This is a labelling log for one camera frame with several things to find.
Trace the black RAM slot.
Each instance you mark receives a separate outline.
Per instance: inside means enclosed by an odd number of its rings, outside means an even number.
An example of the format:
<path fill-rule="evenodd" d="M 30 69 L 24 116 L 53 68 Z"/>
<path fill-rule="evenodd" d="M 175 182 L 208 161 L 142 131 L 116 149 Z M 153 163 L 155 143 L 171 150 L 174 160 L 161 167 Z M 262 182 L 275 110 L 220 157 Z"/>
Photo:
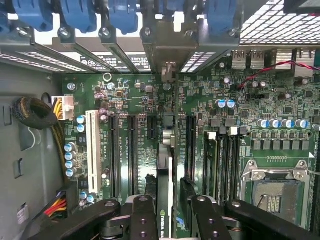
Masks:
<path fill-rule="evenodd" d="M 230 162 L 230 189 L 229 199 L 235 199 L 238 191 L 238 171 L 239 171 L 239 132 L 238 128 L 233 126 L 229 129 L 229 162 Z"/>
<path fill-rule="evenodd" d="M 226 199 L 226 186 L 227 186 L 227 173 L 228 173 L 228 137 L 227 137 L 227 129 L 225 127 L 221 127 L 219 130 L 220 136 L 223 138 L 222 140 L 222 156 L 221 156 L 221 183 L 220 183 L 220 202 L 223 203 Z"/>

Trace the long black expansion slot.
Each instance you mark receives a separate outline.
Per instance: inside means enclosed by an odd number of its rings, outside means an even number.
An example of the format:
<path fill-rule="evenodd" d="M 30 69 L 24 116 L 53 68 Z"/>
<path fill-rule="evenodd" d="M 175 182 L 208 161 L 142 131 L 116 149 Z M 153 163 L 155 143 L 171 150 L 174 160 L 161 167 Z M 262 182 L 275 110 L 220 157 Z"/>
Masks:
<path fill-rule="evenodd" d="M 136 115 L 127 117 L 128 133 L 128 167 L 129 191 L 131 195 L 138 194 L 138 120 Z"/>
<path fill-rule="evenodd" d="M 191 180 L 195 179 L 195 162 L 196 162 L 196 116 L 188 115 L 186 118 L 186 175 Z"/>
<path fill-rule="evenodd" d="M 108 147 L 109 147 L 109 170 L 111 182 L 111 196 L 118 198 L 120 195 L 120 140 L 119 119 L 116 114 L 108 118 Z"/>

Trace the short black expansion slot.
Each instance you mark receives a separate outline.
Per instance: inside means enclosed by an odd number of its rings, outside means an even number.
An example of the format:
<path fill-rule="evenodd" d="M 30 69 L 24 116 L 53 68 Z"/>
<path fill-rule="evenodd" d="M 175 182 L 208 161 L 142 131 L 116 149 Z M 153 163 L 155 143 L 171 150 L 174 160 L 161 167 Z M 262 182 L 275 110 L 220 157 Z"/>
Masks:
<path fill-rule="evenodd" d="M 157 117 L 155 115 L 148 115 L 147 116 L 147 139 L 148 140 L 155 140 L 158 137 L 157 134 Z"/>

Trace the green motherboard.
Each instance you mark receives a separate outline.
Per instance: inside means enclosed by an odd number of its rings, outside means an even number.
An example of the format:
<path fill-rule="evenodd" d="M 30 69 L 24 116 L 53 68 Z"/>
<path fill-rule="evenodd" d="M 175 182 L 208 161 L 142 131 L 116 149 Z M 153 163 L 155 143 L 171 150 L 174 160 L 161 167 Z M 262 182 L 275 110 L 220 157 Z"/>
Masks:
<path fill-rule="evenodd" d="M 311 174 L 311 214 L 307 231 L 320 237 L 320 49 L 286 48 L 264 52 L 264 68 L 251 69 L 251 51 L 245 51 L 246 69 L 232 69 L 231 54 L 200 72 L 184 70 L 178 78 L 176 210 L 174 238 L 190 238 L 180 203 L 180 181 L 186 177 L 187 116 L 196 116 L 194 189 L 222 206 L 230 200 L 229 130 L 238 128 L 237 196 L 248 160 L 260 167 L 294 167 L 307 161 Z M 157 153 L 159 137 L 148 140 L 147 117 L 158 116 L 157 74 L 72 74 L 65 78 L 63 96 L 73 96 L 74 119 L 65 123 L 66 174 L 77 183 L 79 208 L 99 200 L 125 203 L 130 196 L 128 116 L 137 117 L 138 194 L 144 195 L 146 176 L 156 178 L 152 193 L 157 211 Z M 101 144 L 100 194 L 89 192 L 86 111 L 98 110 Z M 120 194 L 111 195 L 108 123 L 116 114 L 119 126 Z M 221 158 L 226 128 L 228 164 L 225 200 L 221 197 Z"/>

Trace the white expansion slot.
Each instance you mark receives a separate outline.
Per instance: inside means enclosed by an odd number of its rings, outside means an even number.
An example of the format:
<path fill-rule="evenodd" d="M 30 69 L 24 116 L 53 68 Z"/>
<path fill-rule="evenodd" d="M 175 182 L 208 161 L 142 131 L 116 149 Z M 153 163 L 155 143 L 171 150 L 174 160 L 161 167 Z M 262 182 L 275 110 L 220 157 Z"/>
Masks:
<path fill-rule="evenodd" d="M 98 110 L 88 110 L 86 116 L 86 147 L 88 169 L 88 191 L 100 194 L 102 188 L 101 136 Z"/>

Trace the CPU socket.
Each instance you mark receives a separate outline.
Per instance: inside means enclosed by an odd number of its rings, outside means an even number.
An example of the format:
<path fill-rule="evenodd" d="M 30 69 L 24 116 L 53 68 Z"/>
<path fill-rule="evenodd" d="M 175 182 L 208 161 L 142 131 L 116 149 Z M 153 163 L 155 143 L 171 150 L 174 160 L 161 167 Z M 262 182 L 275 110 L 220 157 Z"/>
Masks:
<path fill-rule="evenodd" d="M 292 167 L 260 167 L 249 159 L 241 174 L 240 200 L 301 228 L 311 220 L 312 171 L 300 159 Z"/>

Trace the blue card retention clip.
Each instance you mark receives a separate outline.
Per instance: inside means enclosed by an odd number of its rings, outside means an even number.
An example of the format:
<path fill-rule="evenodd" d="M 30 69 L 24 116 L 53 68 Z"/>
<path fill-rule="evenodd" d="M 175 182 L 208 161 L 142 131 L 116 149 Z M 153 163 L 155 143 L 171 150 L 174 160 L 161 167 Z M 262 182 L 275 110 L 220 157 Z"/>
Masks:
<path fill-rule="evenodd" d="M 123 35 L 138 30 L 137 0 L 108 0 L 109 22 Z"/>
<path fill-rule="evenodd" d="M 233 28 L 237 0 L 206 0 L 204 13 L 211 36 L 220 36 Z"/>
<path fill-rule="evenodd" d="M 12 5 L 19 20 L 38 32 L 53 30 L 53 12 L 48 0 L 12 0 Z"/>
<path fill-rule="evenodd" d="M 81 33 L 97 30 L 97 16 L 93 0 L 60 0 L 65 22 Z"/>

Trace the white power connector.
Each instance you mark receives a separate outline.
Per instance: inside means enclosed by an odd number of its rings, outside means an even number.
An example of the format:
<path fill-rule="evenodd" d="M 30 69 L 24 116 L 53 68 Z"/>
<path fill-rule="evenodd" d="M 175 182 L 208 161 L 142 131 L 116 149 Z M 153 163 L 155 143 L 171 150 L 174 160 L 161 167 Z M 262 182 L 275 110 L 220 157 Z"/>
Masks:
<path fill-rule="evenodd" d="M 75 106 L 73 96 L 52 96 L 52 110 L 58 121 L 71 121 L 74 119 Z"/>

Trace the silver USB port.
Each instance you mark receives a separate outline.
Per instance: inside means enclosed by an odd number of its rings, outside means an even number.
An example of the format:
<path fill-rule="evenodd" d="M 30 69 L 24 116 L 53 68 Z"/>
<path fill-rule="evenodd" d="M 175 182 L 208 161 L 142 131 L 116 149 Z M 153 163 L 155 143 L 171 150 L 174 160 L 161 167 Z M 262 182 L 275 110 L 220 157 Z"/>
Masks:
<path fill-rule="evenodd" d="M 247 53 L 243 50 L 234 50 L 231 52 L 232 69 L 246 69 Z"/>
<path fill-rule="evenodd" d="M 261 70 L 265 68 L 265 53 L 263 51 L 253 50 L 250 53 L 251 63 L 250 68 Z"/>

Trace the open PC case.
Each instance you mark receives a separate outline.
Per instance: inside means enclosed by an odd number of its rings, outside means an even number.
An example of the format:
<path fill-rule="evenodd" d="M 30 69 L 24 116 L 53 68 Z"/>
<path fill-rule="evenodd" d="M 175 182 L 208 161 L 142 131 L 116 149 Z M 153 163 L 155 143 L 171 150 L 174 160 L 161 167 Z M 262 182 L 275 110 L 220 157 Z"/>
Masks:
<path fill-rule="evenodd" d="M 61 0 L 47 1 L 53 30 L 39 32 L 0 0 L 0 240 L 29 240 L 89 207 L 79 208 L 67 176 L 67 120 L 53 113 L 52 97 L 64 96 L 70 75 L 157 75 L 144 23 L 167 20 L 177 32 L 197 24 L 197 47 L 179 74 L 210 69 L 232 51 L 320 50 L 320 0 L 236 0 L 233 28 L 219 36 L 209 33 L 206 0 L 137 0 L 138 29 L 126 35 L 111 25 L 108 0 L 92 0 L 97 29 L 88 33 L 66 23 Z"/>

